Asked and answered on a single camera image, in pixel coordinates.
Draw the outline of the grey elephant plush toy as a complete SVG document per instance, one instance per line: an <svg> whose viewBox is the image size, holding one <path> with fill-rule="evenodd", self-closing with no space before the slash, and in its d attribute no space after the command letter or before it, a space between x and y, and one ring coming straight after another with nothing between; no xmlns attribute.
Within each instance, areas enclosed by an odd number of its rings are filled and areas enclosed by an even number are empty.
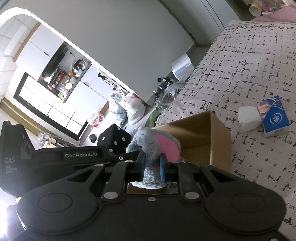
<svg viewBox="0 0 296 241"><path fill-rule="evenodd" d="M168 162L181 160L181 144L170 133L153 128L139 128L126 152L140 151L145 153L145 170L142 181L133 181L131 185L146 190L158 190L166 187L161 181L159 171L159 156L166 154Z"/></svg>

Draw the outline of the blue tissue pack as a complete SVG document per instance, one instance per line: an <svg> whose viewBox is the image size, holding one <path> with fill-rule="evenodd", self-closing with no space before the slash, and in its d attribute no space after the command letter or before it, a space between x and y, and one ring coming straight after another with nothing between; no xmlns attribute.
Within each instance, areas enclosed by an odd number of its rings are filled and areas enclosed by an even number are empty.
<svg viewBox="0 0 296 241"><path fill-rule="evenodd" d="M290 121L279 96L261 100L256 105L266 137L280 135L288 130Z"/></svg>

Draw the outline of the black dice plush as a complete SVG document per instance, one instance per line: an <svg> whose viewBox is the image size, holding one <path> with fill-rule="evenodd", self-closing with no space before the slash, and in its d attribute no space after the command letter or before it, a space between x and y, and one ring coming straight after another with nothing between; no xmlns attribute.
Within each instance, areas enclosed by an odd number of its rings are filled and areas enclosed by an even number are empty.
<svg viewBox="0 0 296 241"><path fill-rule="evenodd" d="M130 144L132 136L117 126L112 124L97 139L98 146L105 146L107 150L115 155L123 154Z"/></svg>

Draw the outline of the cardboard box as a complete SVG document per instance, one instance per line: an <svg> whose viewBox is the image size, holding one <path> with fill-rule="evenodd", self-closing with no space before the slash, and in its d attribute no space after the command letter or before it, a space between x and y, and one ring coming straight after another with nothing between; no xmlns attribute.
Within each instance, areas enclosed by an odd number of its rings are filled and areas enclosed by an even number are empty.
<svg viewBox="0 0 296 241"><path fill-rule="evenodd" d="M231 135L214 113L206 111L167 123L153 129L173 135L181 144L181 160L196 165L209 164L229 172L231 170ZM176 187L175 179L166 181L166 187L146 190L127 186L129 194L164 194Z"/></svg>

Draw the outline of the white plastic bag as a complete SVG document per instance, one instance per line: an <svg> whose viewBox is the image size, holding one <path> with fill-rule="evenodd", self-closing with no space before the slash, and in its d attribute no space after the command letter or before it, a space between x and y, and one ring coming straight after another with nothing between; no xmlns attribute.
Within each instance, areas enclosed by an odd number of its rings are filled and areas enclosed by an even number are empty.
<svg viewBox="0 0 296 241"><path fill-rule="evenodd" d="M116 114L121 126L128 123L130 126L138 123L145 114L146 107L135 93L125 94L121 90L115 90L109 101L109 110Z"/></svg>

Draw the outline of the white plastic roll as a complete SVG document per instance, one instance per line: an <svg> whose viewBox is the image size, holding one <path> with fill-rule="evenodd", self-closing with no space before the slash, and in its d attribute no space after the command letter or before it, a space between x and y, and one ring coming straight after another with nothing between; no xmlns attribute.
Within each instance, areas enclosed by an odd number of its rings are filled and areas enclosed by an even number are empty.
<svg viewBox="0 0 296 241"><path fill-rule="evenodd" d="M194 70L195 67L187 54L182 55L171 64L171 71L178 81L186 81Z"/></svg>

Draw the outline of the white crumpled tissue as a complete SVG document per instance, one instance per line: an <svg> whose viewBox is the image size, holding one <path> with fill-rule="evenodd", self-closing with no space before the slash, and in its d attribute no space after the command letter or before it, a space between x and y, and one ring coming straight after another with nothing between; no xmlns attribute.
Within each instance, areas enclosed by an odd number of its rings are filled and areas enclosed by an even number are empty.
<svg viewBox="0 0 296 241"><path fill-rule="evenodd" d="M245 131L251 131L259 127L262 123L259 111L253 106L243 106L238 109L238 122Z"/></svg>

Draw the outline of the dark shelf with items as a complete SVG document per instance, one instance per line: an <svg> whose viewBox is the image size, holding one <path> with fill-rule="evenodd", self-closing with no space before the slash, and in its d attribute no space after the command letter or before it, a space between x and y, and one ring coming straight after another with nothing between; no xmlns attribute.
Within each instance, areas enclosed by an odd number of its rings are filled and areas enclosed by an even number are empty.
<svg viewBox="0 0 296 241"><path fill-rule="evenodd" d="M40 75L38 82L66 102L91 61L64 42Z"/></svg>

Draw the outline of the patterned white bed cover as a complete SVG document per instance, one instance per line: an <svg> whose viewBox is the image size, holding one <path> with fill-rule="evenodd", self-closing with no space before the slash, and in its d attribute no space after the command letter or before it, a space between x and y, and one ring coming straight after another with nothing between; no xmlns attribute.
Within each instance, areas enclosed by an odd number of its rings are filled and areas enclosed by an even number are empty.
<svg viewBox="0 0 296 241"><path fill-rule="evenodd" d="M287 132L266 137L263 128L243 131L238 109L276 95L290 121ZM232 173L285 199L287 214L280 231L295 240L295 24L230 23L157 125L206 110L231 133Z"/></svg>

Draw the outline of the paper cup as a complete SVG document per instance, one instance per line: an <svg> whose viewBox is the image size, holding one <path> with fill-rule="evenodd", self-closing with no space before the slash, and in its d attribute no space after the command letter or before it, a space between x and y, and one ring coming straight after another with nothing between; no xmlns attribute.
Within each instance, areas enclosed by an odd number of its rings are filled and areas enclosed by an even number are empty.
<svg viewBox="0 0 296 241"><path fill-rule="evenodd" d="M258 17L261 16L262 14L262 5L259 3L252 3L249 7L249 12L251 13L251 15L253 15L254 17Z"/></svg>

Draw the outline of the pink blanket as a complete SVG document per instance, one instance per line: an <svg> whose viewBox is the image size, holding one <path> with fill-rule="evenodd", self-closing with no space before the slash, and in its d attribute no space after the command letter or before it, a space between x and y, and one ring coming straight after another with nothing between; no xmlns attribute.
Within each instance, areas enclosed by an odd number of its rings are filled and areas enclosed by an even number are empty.
<svg viewBox="0 0 296 241"><path fill-rule="evenodd" d="M254 21L261 22L286 22L296 23L296 9L293 6L285 6L284 8L270 14L254 18Z"/></svg>

